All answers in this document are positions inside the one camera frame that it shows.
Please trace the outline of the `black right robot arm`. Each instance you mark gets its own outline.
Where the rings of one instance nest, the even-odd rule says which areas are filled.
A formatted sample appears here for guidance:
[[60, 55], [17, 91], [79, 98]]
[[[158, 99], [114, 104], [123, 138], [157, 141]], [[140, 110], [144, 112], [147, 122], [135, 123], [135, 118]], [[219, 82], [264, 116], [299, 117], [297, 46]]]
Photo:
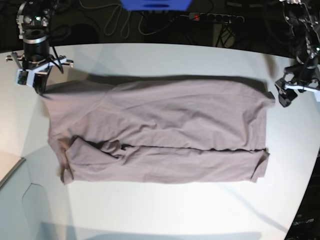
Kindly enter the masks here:
[[12, 52], [6, 60], [17, 65], [15, 82], [33, 88], [39, 95], [45, 92], [53, 67], [63, 73], [63, 66], [74, 65], [66, 56], [58, 55], [52, 45], [52, 17], [60, 6], [59, 0], [26, 0], [16, 14], [23, 53]]

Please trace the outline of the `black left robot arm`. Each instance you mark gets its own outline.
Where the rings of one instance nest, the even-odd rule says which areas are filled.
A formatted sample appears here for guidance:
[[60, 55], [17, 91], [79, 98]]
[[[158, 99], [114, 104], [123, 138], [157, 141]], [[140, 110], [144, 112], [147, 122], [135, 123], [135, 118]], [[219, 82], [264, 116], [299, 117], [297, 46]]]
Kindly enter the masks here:
[[294, 64], [284, 68], [275, 82], [278, 101], [288, 107], [297, 92], [320, 91], [320, 2], [317, 0], [283, 0], [283, 16], [289, 25], [297, 49]]

